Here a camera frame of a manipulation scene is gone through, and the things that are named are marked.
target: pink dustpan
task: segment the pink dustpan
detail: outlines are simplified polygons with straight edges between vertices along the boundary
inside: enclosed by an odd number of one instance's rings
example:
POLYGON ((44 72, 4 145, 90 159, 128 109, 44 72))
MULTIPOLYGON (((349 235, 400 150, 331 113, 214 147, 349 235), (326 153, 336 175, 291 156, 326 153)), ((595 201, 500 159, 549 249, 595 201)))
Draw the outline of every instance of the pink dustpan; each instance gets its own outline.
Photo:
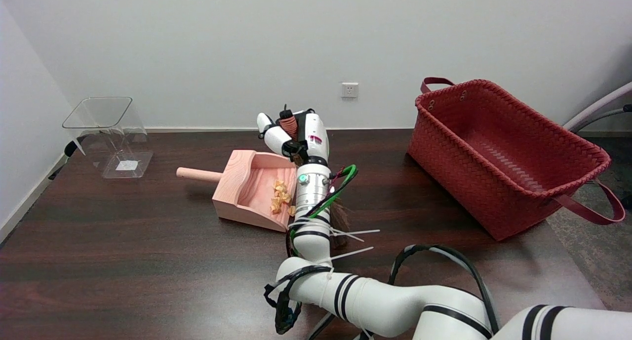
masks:
POLYGON ((235 150, 223 173, 178 168, 181 178, 217 183, 213 204, 217 216, 231 221, 285 232, 289 205, 278 214, 270 205, 275 196, 275 181, 282 180, 291 193, 296 189, 296 165, 273 153, 235 150))

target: dark wooden table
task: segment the dark wooden table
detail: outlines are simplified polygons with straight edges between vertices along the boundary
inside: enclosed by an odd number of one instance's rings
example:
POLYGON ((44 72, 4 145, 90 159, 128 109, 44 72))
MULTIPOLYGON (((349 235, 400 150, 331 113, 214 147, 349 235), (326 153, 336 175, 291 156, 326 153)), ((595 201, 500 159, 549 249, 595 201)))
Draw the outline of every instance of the dark wooden table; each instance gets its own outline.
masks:
MULTIPOLYGON (((267 151, 256 135, 151 135, 155 155, 139 180, 103 180, 75 154, 0 250, 0 338, 281 338, 262 294, 286 258, 283 234, 217 220, 214 186, 175 175, 179 166, 223 171, 233 149, 267 151)), ((493 241, 404 154, 409 136, 408 130, 330 132, 332 170, 359 168, 343 194, 352 228, 382 230, 341 250, 375 246, 336 261, 338 271, 386 281, 403 247, 442 243, 474 261, 502 322, 533 304, 603 307, 547 223, 493 241)), ((476 293, 464 270, 423 253, 404 263, 397 284, 476 293)), ((303 339, 323 314, 303 307, 282 338, 303 339)), ((356 334, 335 320, 320 338, 356 334)))

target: woven basket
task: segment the woven basket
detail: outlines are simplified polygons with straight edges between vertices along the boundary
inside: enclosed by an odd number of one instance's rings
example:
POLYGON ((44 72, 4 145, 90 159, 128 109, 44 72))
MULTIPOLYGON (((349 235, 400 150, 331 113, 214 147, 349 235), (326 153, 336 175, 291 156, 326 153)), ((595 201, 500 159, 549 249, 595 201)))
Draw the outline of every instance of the woven basket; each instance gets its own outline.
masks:
POLYGON ((600 147, 482 79, 453 85, 429 77, 415 102, 408 153, 496 240, 539 223, 560 207, 599 225, 622 221, 625 209, 607 187, 609 219, 571 198, 610 164, 600 147), (431 92, 427 84, 449 88, 431 92))

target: white label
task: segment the white label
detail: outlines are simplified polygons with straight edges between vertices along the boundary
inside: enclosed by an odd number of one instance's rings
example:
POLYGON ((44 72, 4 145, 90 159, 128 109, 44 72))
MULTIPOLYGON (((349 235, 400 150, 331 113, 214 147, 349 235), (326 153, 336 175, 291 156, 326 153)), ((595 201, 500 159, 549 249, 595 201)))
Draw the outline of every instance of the white label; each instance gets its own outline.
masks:
POLYGON ((135 160, 124 160, 119 162, 117 166, 117 171, 132 171, 138 167, 138 161, 135 160))

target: transparent box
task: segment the transparent box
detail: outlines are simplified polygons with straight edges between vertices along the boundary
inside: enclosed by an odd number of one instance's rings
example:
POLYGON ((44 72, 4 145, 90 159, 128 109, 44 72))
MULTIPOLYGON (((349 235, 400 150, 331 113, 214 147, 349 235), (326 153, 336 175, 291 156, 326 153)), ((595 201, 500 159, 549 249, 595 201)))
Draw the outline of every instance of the transparent box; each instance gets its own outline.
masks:
POLYGON ((142 177, 154 155, 131 102, 130 97, 90 97, 61 124, 103 178, 142 177))

